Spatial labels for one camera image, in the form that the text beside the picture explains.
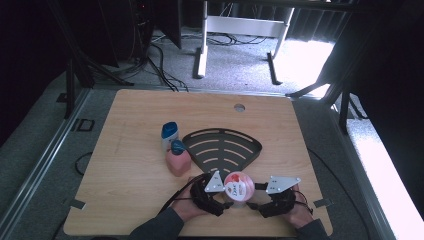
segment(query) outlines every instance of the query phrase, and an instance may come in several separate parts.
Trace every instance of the wooden tabletop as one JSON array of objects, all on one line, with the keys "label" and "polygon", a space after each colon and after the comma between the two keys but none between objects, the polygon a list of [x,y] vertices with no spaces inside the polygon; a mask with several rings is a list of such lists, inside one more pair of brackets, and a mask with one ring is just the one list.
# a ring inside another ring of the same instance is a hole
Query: wooden tabletop
[{"label": "wooden tabletop", "polygon": [[[234,106],[242,104],[243,112]],[[128,235],[156,216],[163,204],[190,176],[201,174],[193,163],[189,172],[174,177],[161,151],[162,125],[175,121],[180,138],[206,128],[227,128],[257,139],[259,157],[243,172],[254,182],[271,175],[300,177],[310,206],[322,199],[309,155],[293,110],[284,97],[168,91],[120,90],[103,126],[81,186],[75,197],[86,203],[71,208],[64,231],[69,235]],[[251,200],[270,198],[257,191]],[[327,210],[314,209],[328,234]],[[294,236],[281,217],[230,208],[224,214],[200,216],[184,226],[181,236]]]}]

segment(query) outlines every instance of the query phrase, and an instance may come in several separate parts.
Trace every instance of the slotted tray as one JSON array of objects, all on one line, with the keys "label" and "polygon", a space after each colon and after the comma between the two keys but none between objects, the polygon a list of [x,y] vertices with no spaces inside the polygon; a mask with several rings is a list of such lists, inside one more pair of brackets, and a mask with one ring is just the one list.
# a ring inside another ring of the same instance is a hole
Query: slotted tray
[{"label": "slotted tray", "polygon": [[224,128],[208,128],[186,135],[182,142],[203,172],[220,171],[223,179],[242,171],[260,154],[262,144],[244,133]]}]

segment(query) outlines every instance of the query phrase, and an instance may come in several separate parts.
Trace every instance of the metal stand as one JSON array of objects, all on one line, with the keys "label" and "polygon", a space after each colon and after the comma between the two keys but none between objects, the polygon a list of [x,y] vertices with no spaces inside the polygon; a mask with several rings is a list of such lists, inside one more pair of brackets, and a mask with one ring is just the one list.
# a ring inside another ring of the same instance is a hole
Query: metal stand
[{"label": "metal stand", "polygon": [[208,56],[207,34],[208,32],[219,32],[228,34],[251,35],[261,37],[278,38],[274,53],[271,53],[272,60],[278,55],[280,47],[284,43],[289,28],[289,23],[293,15],[294,8],[289,8],[290,12],[284,21],[269,21],[258,19],[244,19],[234,17],[220,17],[208,15],[208,1],[203,2],[203,23],[202,23],[202,46],[199,57],[199,68],[197,76],[206,76],[206,61]]},{"label": "metal stand", "polygon": [[66,69],[66,113],[65,119],[68,119],[71,115],[74,105],[75,105],[75,74],[78,76],[78,80],[81,83],[82,87],[92,88],[95,84],[95,81],[91,75],[91,71],[89,67],[92,67],[109,77],[113,81],[115,81],[119,85],[124,86],[133,86],[134,83],[127,82],[115,75],[113,75],[109,70],[96,63],[92,59],[90,59],[87,55],[85,55],[81,49],[79,48],[75,36],[66,19],[64,17],[64,13],[59,3],[55,0],[46,0],[44,3],[42,0],[38,1],[40,7],[44,7],[45,3],[48,7],[48,10],[52,13],[54,19],[56,20],[61,36],[65,41],[66,50],[68,50],[68,54],[70,55],[70,59],[68,61],[67,69]]}]

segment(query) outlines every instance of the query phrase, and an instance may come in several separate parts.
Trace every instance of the human hand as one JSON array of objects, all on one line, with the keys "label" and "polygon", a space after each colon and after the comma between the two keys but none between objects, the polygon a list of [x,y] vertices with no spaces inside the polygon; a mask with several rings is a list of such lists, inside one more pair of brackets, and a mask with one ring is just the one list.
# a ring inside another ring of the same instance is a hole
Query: human hand
[{"label": "human hand", "polygon": [[193,203],[190,194],[190,189],[192,185],[193,184],[184,189],[184,191],[180,195],[178,195],[176,200],[171,205],[171,208],[174,209],[174,211],[178,214],[178,216],[180,216],[180,218],[184,222],[188,222],[189,220],[197,216],[208,214],[208,212],[201,210],[196,206],[196,204]]},{"label": "human hand", "polygon": [[[296,201],[306,203],[305,197],[299,193],[299,185],[294,185],[292,189],[296,196]],[[301,228],[314,220],[309,209],[301,204],[294,204],[293,209],[286,214],[282,214],[282,216],[296,229]]]}]

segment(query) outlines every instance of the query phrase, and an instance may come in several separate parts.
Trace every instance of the blue bottle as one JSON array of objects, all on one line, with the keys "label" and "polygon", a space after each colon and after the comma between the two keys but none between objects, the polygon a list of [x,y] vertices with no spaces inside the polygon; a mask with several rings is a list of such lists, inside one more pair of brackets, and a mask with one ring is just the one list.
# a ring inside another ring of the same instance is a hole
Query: blue bottle
[{"label": "blue bottle", "polygon": [[178,140],[178,126],[176,122],[168,122],[162,126],[162,150],[166,153],[171,149],[171,142]]}]

